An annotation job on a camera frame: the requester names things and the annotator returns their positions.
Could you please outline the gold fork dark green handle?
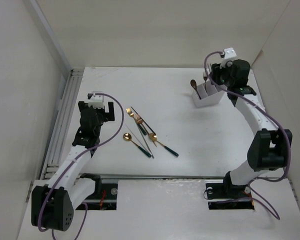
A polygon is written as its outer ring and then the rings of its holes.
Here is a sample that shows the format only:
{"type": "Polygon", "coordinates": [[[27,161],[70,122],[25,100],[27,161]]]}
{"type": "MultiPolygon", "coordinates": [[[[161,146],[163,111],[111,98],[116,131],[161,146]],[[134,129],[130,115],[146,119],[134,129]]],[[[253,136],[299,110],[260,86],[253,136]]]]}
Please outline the gold fork dark green handle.
{"type": "Polygon", "coordinates": [[[203,80],[204,80],[204,88],[205,88],[205,90],[207,90],[208,75],[205,71],[203,72],[203,80]]]}

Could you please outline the brown wooden spoon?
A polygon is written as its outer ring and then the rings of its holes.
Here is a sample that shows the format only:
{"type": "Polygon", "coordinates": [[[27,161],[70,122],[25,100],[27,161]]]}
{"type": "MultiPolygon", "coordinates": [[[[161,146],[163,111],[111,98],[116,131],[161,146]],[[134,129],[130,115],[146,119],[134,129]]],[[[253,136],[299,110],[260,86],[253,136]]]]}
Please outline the brown wooden spoon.
{"type": "Polygon", "coordinates": [[[198,92],[198,89],[197,89],[197,82],[196,82],[194,79],[191,79],[191,80],[190,80],[190,85],[191,85],[191,87],[194,89],[194,91],[195,91],[197,97],[201,100],[202,98],[201,98],[201,96],[200,96],[200,94],[199,94],[199,92],[198,92]]]}

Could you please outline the small gold spoon green handle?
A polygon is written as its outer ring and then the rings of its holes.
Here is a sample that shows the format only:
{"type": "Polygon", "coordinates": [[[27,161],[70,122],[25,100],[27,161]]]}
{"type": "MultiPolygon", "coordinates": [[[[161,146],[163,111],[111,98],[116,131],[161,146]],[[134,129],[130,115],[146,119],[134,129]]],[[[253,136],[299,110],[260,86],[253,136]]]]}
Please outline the small gold spoon green handle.
{"type": "Polygon", "coordinates": [[[163,143],[161,143],[160,141],[158,141],[157,136],[154,133],[150,133],[149,134],[150,139],[153,142],[157,142],[159,143],[163,148],[165,148],[168,152],[170,152],[172,155],[174,155],[175,157],[178,157],[179,154],[177,152],[175,152],[174,150],[172,150],[171,148],[167,147],[166,145],[164,145],[163,143]]]}

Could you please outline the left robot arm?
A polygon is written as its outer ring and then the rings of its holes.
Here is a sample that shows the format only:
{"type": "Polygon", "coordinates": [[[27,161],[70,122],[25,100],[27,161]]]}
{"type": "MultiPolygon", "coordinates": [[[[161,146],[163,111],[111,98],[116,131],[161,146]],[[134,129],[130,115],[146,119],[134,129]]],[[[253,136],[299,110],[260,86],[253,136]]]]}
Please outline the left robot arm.
{"type": "Polygon", "coordinates": [[[41,230],[67,231],[74,211],[87,198],[97,198],[102,192],[101,178],[97,174],[81,174],[100,144],[101,127],[115,120],[113,102],[105,110],[103,102],[78,103],[80,120],[66,160],[44,184],[31,193],[31,224],[41,230]]]}

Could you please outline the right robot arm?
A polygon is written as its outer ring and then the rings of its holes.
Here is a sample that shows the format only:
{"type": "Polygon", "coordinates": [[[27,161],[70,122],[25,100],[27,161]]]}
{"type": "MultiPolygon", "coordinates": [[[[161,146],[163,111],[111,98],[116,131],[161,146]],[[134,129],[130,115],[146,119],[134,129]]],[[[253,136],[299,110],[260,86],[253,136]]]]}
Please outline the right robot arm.
{"type": "Polygon", "coordinates": [[[241,198],[252,180],[288,165],[293,135],[288,129],[280,129],[260,105],[257,93],[248,85],[250,68],[241,59],[208,66],[209,77],[218,88],[227,91],[229,100],[254,134],[246,161],[227,172],[221,183],[206,184],[210,200],[241,198]]]}

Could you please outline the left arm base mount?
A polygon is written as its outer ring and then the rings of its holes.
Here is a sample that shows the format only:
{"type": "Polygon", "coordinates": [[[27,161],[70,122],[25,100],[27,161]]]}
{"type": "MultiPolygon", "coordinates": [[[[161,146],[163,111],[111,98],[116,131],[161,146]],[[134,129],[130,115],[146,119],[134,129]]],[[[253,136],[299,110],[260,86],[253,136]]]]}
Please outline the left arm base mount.
{"type": "Polygon", "coordinates": [[[69,197],[75,210],[107,211],[117,209],[118,182],[103,180],[101,176],[84,173],[69,191],[69,197]]]}

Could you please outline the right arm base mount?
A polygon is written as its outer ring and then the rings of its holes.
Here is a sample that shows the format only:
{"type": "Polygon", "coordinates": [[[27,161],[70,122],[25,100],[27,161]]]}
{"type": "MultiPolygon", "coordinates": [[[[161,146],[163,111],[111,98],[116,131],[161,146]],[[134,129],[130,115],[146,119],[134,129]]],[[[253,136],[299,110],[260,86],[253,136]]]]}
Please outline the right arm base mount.
{"type": "Polygon", "coordinates": [[[247,186],[227,189],[221,182],[207,182],[204,197],[208,200],[209,210],[254,210],[251,193],[247,186]]]}

